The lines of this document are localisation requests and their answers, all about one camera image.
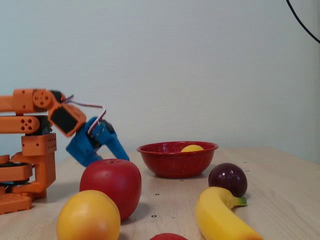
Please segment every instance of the bowl rim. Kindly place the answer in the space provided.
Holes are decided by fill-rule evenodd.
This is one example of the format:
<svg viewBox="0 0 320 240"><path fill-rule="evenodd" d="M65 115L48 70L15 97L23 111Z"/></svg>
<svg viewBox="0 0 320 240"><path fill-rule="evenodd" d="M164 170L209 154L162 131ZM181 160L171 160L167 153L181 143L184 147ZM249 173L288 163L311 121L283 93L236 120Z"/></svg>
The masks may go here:
<svg viewBox="0 0 320 240"><path fill-rule="evenodd" d="M151 146L151 145L155 145L155 144L172 144L172 143L204 143L204 144L211 144L212 147L201 150L201 151L185 151L185 152L156 152L156 151L145 151L142 150L142 148L147 147L147 146ZM145 144L142 145L140 147L138 147L136 150L139 153L142 154L154 154L154 155L187 155L187 154L195 154L195 153L203 153L203 152L208 152L208 151L212 151L212 150L216 150L218 149L219 146L216 143L213 142L209 142L209 141L163 141L163 142L154 142L154 143L149 143L149 144Z"/></svg>

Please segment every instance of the robotic arm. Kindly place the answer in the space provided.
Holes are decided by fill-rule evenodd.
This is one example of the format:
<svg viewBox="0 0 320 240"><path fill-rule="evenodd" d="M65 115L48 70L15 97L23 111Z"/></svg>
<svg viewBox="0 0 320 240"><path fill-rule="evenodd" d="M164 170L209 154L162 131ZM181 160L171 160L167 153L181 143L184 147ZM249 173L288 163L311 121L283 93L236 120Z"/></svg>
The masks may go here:
<svg viewBox="0 0 320 240"><path fill-rule="evenodd" d="M30 209L32 200L44 198L56 180L52 126L66 137L74 135L66 150L85 167L102 159L97 154L102 145L129 161L114 128L102 119L105 112L86 122L86 115L68 101L61 92L46 89L16 89L11 96L0 96L0 113L15 113L0 116L0 134L24 134L22 151L11 158L0 156L0 215ZM48 115L30 115L44 112ZM33 169L35 180L29 182Z"/></svg>

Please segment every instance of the orange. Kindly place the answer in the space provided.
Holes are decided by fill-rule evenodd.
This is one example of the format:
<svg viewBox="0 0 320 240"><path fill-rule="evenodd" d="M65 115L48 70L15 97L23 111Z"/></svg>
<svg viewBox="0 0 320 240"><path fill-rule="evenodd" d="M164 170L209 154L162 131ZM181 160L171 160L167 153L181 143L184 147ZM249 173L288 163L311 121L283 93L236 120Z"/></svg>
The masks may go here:
<svg viewBox="0 0 320 240"><path fill-rule="evenodd" d="M56 236L58 240L117 240L120 227L120 213L111 198L100 191L86 190L63 206Z"/></svg>

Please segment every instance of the plum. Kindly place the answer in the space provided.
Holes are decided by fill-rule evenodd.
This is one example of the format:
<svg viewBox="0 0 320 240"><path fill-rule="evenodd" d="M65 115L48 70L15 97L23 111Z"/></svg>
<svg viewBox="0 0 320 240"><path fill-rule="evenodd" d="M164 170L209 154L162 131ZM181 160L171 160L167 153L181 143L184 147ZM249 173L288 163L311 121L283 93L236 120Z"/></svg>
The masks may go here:
<svg viewBox="0 0 320 240"><path fill-rule="evenodd" d="M209 187L228 189L233 196L240 198L245 195L248 182L244 171L229 162L215 166L208 178Z"/></svg>

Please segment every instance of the speckled red bowl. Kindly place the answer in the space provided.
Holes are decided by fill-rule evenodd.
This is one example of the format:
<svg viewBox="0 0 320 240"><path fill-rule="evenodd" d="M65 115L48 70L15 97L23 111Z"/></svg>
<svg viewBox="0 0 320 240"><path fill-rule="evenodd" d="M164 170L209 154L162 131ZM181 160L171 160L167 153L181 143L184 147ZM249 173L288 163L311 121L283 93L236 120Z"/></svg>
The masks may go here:
<svg viewBox="0 0 320 240"><path fill-rule="evenodd" d="M189 145L199 145L204 150L181 152ZM170 141L140 146L145 165L158 177L182 179L200 175L210 165L218 145L205 141Z"/></svg>

